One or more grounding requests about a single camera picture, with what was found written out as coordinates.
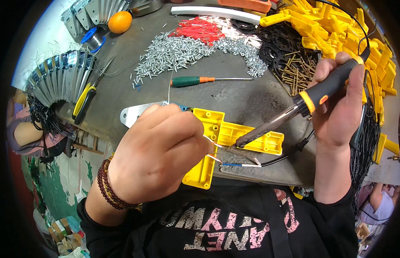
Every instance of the blue wire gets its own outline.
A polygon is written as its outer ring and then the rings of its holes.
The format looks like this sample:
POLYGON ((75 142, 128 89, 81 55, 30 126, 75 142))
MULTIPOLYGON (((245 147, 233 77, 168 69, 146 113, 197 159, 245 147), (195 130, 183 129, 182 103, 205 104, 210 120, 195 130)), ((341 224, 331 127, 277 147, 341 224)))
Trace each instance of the blue wire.
POLYGON ((231 164, 231 163, 223 163, 222 165, 225 165, 225 166, 242 166, 241 164, 231 164))

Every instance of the yellow plastic housing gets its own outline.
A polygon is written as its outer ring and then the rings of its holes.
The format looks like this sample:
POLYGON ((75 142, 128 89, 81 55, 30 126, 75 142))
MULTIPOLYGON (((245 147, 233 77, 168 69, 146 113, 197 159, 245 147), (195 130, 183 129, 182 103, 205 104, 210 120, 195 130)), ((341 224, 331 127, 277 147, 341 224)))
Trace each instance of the yellow plastic housing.
MULTIPOLYGON (((193 109, 193 114, 203 123, 204 135, 214 142, 231 146, 236 140, 253 130, 253 127, 224 122, 224 113, 206 109, 193 109)), ((282 154, 285 135, 280 132, 268 132, 264 136, 247 144, 244 149, 274 155, 282 154)), ((183 184, 209 189, 212 184, 215 160, 206 156, 194 166, 182 179, 183 184)))

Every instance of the solder wire spool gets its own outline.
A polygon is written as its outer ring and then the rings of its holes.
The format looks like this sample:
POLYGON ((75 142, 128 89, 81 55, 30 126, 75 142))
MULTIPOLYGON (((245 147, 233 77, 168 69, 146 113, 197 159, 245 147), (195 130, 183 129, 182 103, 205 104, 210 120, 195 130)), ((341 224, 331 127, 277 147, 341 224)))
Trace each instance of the solder wire spool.
POLYGON ((97 52, 105 43, 105 37, 99 36, 96 32, 96 27, 90 29, 81 40, 81 44, 86 43, 88 45, 91 53, 97 52))

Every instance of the wall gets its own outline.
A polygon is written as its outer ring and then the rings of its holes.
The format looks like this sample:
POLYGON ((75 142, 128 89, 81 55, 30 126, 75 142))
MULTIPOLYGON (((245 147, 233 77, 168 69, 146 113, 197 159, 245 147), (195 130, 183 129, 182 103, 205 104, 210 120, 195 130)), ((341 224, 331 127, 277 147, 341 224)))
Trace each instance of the wall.
POLYGON ((42 14, 23 47, 11 86, 24 90, 28 76, 39 62, 43 62, 52 55, 78 47, 73 45, 74 38, 60 19, 61 14, 74 1, 54 0, 42 14))

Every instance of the soldering iron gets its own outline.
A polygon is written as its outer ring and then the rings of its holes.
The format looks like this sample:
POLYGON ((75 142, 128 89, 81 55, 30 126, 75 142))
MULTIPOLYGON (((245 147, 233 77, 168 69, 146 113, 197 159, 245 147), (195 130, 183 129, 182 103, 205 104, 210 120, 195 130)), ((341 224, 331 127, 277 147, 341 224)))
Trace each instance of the soldering iron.
POLYGON ((329 74, 329 76, 323 80, 322 82, 310 87, 307 90, 299 92, 293 97, 293 105, 288 107, 285 111, 281 112, 277 116, 274 116, 269 121, 261 124, 256 127, 254 130, 249 133, 239 137, 235 144, 231 146, 231 148, 240 147, 244 148, 246 144, 256 140, 257 138, 265 135, 269 131, 275 130, 284 122, 289 119, 295 117, 297 114, 302 114, 303 117, 306 117, 312 114, 321 104, 323 104, 326 100, 329 99, 333 94, 342 89, 345 86, 345 81, 348 79, 350 72, 357 64, 364 64, 368 59, 369 54, 371 52, 369 47, 369 39, 368 34, 365 32, 362 25, 359 21, 351 15, 349 12, 342 9, 340 6, 325 1, 325 0, 316 0, 317 2, 326 3, 328 5, 332 5, 335 8, 342 10, 347 13, 352 19, 354 19, 362 29, 366 38, 366 48, 362 52, 362 54, 349 59, 341 66, 337 67, 333 72, 329 74))

